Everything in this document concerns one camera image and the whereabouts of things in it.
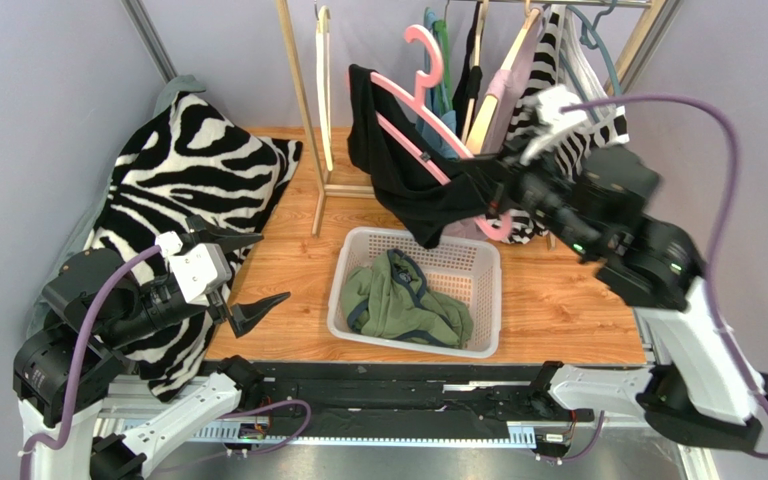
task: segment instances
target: clothes hanger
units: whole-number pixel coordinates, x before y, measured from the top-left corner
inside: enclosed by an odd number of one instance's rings
[[[419,41],[422,43],[429,56],[431,57],[431,69],[429,72],[417,71],[414,84],[414,94],[411,95],[404,88],[381,75],[373,72],[370,74],[372,83],[378,85],[384,90],[393,94],[394,97],[405,103],[411,110],[426,121],[443,140],[448,143],[460,158],[472,158],[473,155],[467,147],[461,143],[458,137],[446,128],[446,125],[431,110],[425,107],[425,91],[434,88],[443,79],[443,55],[440,53],[440,47],[434,41],[431,33],[420,25],[411,25],[405,30],[405,41],[408,43]],[[427,155],[414,145],[405,135],[400,132],[383,115],[377,114],[378,123],[390,136],[395,139],[406,151],[408,151],[420,164],[438,181],[441,185],[449,183],[449,177],[443,173],[434,161],[428,159]],[[503,213],[500,215],[501,227],[494,228],[488,223],[485,217],[476,217],[474,219],[479,229],[492,240],[504,240],[511,233],[511,215]]]
[[[488,16],[488,3],[489,0],[481,0],[482,5],[479,7],[479,19],[476,22],[476,40],[473,48],[473,67],[479,66],[479,60],[481,59],[482,50],[482,32],[485,30],[485,18]],[[461,140],[467,141],[467,136],[470,133],[470,125],[473,119],[473,110],[476,108],[476,99],[471,98],[467,102],[467,116],[464,117],[464,130],[461,132]]]
[[[610,14],[612,10],[615,9],[615,5],[617,5],[617,0],[612,0],[612,4],[609,5],[609,8],[603,10],[594,17],[594,24],[592,24],[591,21],[588,20],[588,17],[578,8],[569,6],[567,9],[579,17],[579,20],[582,22],[581,36],[579,38],[580,43],[591,50],[600,49],[600,54],[603,56],[603,62],[606,63],[606,71],[609,73],[609,82],[612,84],[612,95],[617,96],[622,95],[623,90],[621,89],[621,82],[618,80],[618,72],[615,70],[615,62],[612,61],[609,49],[606,48],[606,44],[603,42],[600,34],[597,33],[597,23],[599,22],[600,17]],[[593,44],[586,33],[591,33],[591,36],[594,37]]]
[[[589,50],[597,50],[599,45],[594,41],[592,41],[590,38],[588,38],[588,33],[596,32],[597,25],[600,24],[600,19],[614,12],[615,7],[617,6],[618,6],[618,0],[610,0],[609,6],[605,10],[601,10],[597,12],[597,15],[594,16],[594,21],[591,22],[590,29],[585,25],[585,22],[582,22],[582,28],[579,31],[579,43],[585,45]]]
[[[322,147],[325,151],[325,165],[334,170],[334,155],[331,150],[331,10],[323,6],[316,8],[316,98],[319,103],[319,128],[322,132]]]
[[[520,32],[517,33],[517,37],[514,39],[514,43],[508,50],[508,54],[505,56],[505,60],[502,62],[500,70],[511,70],[514,65],[514,61],[517,58],[517,54],[523,46],[523,42],[526,41],[526,36],[532,28],[537,28],[535,25],[540,21],[543,12],[538,9],[530,10],[531,1],[526,0],[526,21],[520,28]],[[487,136],[488,129],[493,121],[494,113],[496,113],[496,107],[499,104],[499,99],[493,94],[485,95],[482,100],[482,106],[479,109],[479,113],[476,115],[476,120],[473,122],[473,127],[467,134],[467,149],[474,155],[482,153],[482,146],[485,143],[485,137]]]

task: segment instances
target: pink hanger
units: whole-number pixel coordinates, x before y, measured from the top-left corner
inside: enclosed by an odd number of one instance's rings
[[[404,102],[410,107],[411,110],[417,113],[423,120],[426,121],[434,131],[443,138],[449,146],[455,151],[460,158],[473,158],[473,154],[467,150],[461,140],[449,130],[446,125],[428,108],[425,107],[425,91],[429,88],[434,88],[443,80],[443,55],[440,53],[440,47],[431,36],[428,30],[421,25],[411,25],[405,30],[405,41],[411,43],[419,40],[425,45],[426,50],[431,57],[431,71],[426,73],[422,70],[417,71],[416,83],[414,86],[414,95],[411,96],[404,88],[394,83],[389,78],[373,72],[370,76],[372,83],[392,93],[393,96]],[[437,165],[431,160],[423,160],[421,158],[422,153],[416,145],[411,143],[402,132],[396,129],[383,115],[378,114],[378,123],[381,127],[393,137],[394,140],[399,142],[405,150],[407,150],[414,158],[417,159],[422,166],[437,180],[441,185],[449,183],[449,177],[443,173]],[[499,229],[494,228],[484,216],[476,217],[474,219],[476,225],[479,226],[482,232],[492,240],[504,240],[511,234],[511,215],[507,212],[500,216],[502,225]]]

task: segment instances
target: laundry basket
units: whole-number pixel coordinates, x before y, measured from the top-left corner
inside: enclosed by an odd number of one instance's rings
[[[398,248],[416,261],[428,279],[429,288],[464,302],[473,317],[473,336],[463,349],[369,337],[353,332],[340,307],[340,291],[356,267],[369,267],[378,255]],[[502,270],[499,252],[486,242],[443,237],[440,245],[426,250],[409,232],[358,227],[346,236],[331,298],[328,300],[328,330],[355,342],[468,358],[486,358],[499,346],[502,323]]]

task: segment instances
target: hanger hook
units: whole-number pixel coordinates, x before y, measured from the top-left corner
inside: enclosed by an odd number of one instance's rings
[[[579,42],[586,47],[588,47],[591,50],[596,50],[598,48],[597,42],[591,39],[591,37],[588,36],[589,31],[596,33],[597,32],[597,25],[600,23],[600,18],[609,15],[613,11],[615,11],[615,7],[618,6],[618,0],[601,0],[603,4],[608,3],[608,7],[605,10],[601,10],[597,13],[597,15],[594,16],[594,21],[591,23],[591,28],[589,29],[588,26],[585,25],[585,22],[582,22],[582,29],[579,32]]]

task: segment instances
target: zebra print pillow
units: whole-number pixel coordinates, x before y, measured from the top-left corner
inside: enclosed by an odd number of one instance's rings
[[[255,137],[196,95],[181,92],[124,146],[85,248],[111,248],[127,260],[162,232],[183,233],[190,215],[260,232],[295,173],[301,147],[297,141]],[[234,274],[248,253],[227,256]],[[167,269],[154,256],[133,273],[144,284]],[[222,289],[225,298],[230,286]],[[138,362],[151,392],[168,401],[197,373],[213,330],[211,319],[196,315],[123,353]]]
[[[523,96],[514,107],[514,114],[508,125],[506,141],[521,135],[534,135],[538,119],[528,106],[530,97],[558,84],[564,84],[576,91],[571,75],[559,68],[564,54],[573,73],[582,85],[586,96],[604,98],[606,93],[597,75],[582,52],[573,14],[561,5],[550,8],[549,17],[544,19],[544,31],[535,49],[532,72]],[[556,163],[570,180],[575,180],[582,171],[582,161],[591,150],[606,145],[627,143],[627,120],[623,107],[602,107],[594,109],[589,121],[577,127],[562,141],[556,150]],[[520,210],[511,210],[511,235],[505,243],[527,243],[535,235],[546,235],[547,230]]]

